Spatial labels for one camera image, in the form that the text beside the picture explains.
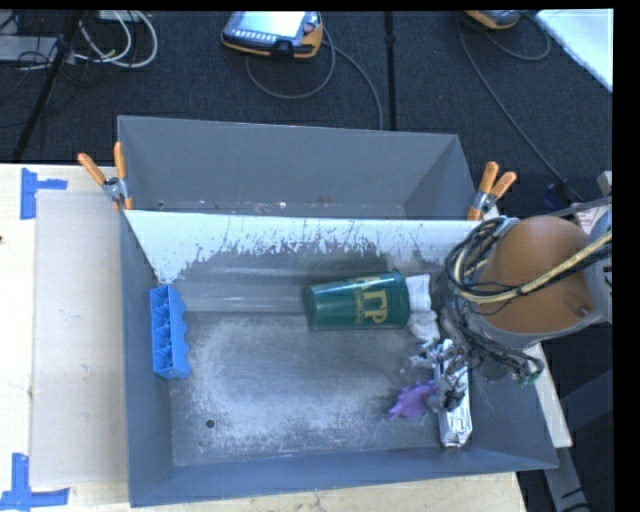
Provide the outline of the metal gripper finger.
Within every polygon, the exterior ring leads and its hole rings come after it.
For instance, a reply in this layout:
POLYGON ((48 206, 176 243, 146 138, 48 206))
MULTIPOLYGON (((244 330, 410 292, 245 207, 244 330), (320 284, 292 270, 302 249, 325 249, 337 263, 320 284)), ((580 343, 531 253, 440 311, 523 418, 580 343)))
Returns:
POLYGON ((437 344, 424 344, 423 350, 412 356, 412 366, 415 368, 434 369, 454 356, 454 343, 444 340, 437 344))
POLYGON ((462 403, 468 390, 468 369, 463 367, 457 371, 445 370, 439 379, 440 407, 447 411, 454 411, 462 403))

